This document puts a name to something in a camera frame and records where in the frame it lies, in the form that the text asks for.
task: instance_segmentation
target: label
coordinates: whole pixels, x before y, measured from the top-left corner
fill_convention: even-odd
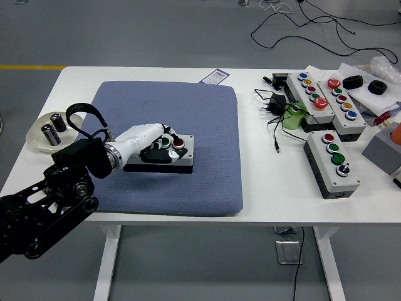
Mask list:
[[[207,75],[199,83],[209,83],[211,85],[218,85],[229,76],[230,74],[228,74],[227,72],[224,72],[220,69],[216,69],[211,74]]]

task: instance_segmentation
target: black strap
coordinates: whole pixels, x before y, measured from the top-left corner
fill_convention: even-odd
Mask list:
[[[72,121],[71,121],[71,116],[75,113],[78,112],[84,112],[84,113],[89,113],[92,114],[94,116],[97,117],[97,119],[100,121],[100,123],[102,124],[102,126],[104,126],[104,128],[107,128],[108,125],[105,121],[105,119],[103,118],[103,116],[101,115],[101,113],[98,111],[97,108],[95,108],[93,105],[91,105],[90,103],[75,103],[73,105],[70,105],[67,109],[67,111],[65,112],[66,115],[66,119],[67,119],[67,123],[68,125],[70,125],[70,127],[72,127],[73,129],[75,129],[78,133],[81,133],[82,135],[84,135],[85,137],[89,138],[89,139],[93,139],[94,136],[96,136],[97,134],[99,134],[100,132],[105,133],[106,138],[108,137],[108,133],[106,131],[106,129],[100,129],[97,130],[95,133],[93,133],[92,135],[88,134],[87,132],[85,132],[84,130],[79,129]]]

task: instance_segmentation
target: table leg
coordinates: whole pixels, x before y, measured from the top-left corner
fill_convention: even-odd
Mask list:
[[[98,282],[96,284],[94,301],[107,301],[112,285],[115,258],[117,255],[118,241],[120,239],[121,226],[100,226],[106,234],[105,249],[102,263],[100,264]]]
[[[338,274],[336,261],[330,244],[330,237],[334,235],[338,229],[340,229],[340,227],[314,227],[330,298],[332,301],[345,301],[343,286],[341,285],[340,275]]]

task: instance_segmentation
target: yellow floor line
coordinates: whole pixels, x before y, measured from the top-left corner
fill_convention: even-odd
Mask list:
[[[67,66],[0,65],[3,70],[62,70],[65,67]]]

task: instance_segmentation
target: white table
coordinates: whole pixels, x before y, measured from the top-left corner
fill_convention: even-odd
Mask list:
[[[147,80],[197,83],[213,69],[68,67],[55,83],[40,115],[66,110],[77,102],[92,102],[99,86],[110,80]],[[380,127],[367,127],[357,142],[346,143],[346,151],[361,179],[356,192],[346,199],[324,200],[303,151],[303,143],[278,129],[281,152],[273,147],[272,116],[261,110],[263,101],[254,88],[269,90],[262,77],[291,70],[224,69],[230,76],[221,85],[237,95],[244,209],[235,216],[190,217],[146,214],[94,213],[86,221],[98,223],[107,234],[96,286],[95,300],[107,300],[121,225],[138,224],[243,224],[254,226],[314,226],[323,268],[332,300],[345,300],[336,269],[330,236],[340,226],[398,225],[401,223],[400,189],[392,178],[361,155]],[[313,73],[315,80],[328,77]],[[107,120],[111,129],[117,120]],[[294,132],[306,138],[302,130]],[[1,195],[13,194],[43,179],[53,161],[47,154],[24,145]]]

